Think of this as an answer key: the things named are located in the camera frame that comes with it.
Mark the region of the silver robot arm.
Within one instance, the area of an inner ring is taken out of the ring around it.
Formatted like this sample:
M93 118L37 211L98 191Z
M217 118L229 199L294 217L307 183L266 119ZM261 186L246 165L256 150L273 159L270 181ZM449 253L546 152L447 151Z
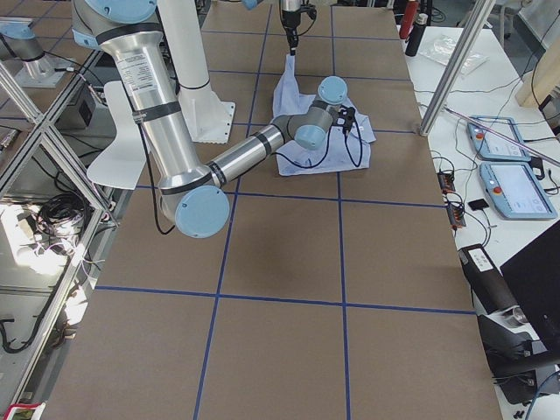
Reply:
M287 38L290 56L295 56L300 36L305 35L316 22L318 15L316 6L310 1L280 0L278 7L280 23ZM301 25L303 15L306 15L311 23L305 31L299 32L298 27Z
M114 60L133 120L160 172L161 210L193 238L215 235L228 220L225 184L291 140L316 150L347 98L347 84L327 77L306 112L276 117L203 163L196 144L224 144L235 105L212 89L194 2L75 1L72 16L75 41Z

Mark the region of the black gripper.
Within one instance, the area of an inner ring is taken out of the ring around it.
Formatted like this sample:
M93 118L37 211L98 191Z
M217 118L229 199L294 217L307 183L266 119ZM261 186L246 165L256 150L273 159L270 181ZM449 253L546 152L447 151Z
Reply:
M299 43L298 27L301 24L301 16L306 14L312 22L317 18L315 6L300 6L296 10L288 10L281 7L280 18L281 23L286 32L286 38L289 45L290 56L295 56Z
M341 105L334 126L341 128L343 134L349 134L355 123L355 108Z

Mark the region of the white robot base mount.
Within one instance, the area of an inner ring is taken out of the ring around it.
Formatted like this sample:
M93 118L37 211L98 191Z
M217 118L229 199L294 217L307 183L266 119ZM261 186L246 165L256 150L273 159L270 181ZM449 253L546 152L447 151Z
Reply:
M235 104L221 101L211 86L195 2L160 0L157 9L178 79L178 101L192 140L225 144Z

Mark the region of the second robot base joint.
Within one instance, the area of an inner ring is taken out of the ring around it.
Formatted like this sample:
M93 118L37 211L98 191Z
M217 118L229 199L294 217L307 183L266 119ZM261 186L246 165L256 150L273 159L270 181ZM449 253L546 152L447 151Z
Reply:
M34 80L54 72L34 31L28 24L12 22L1 26L1 60L19 60Z

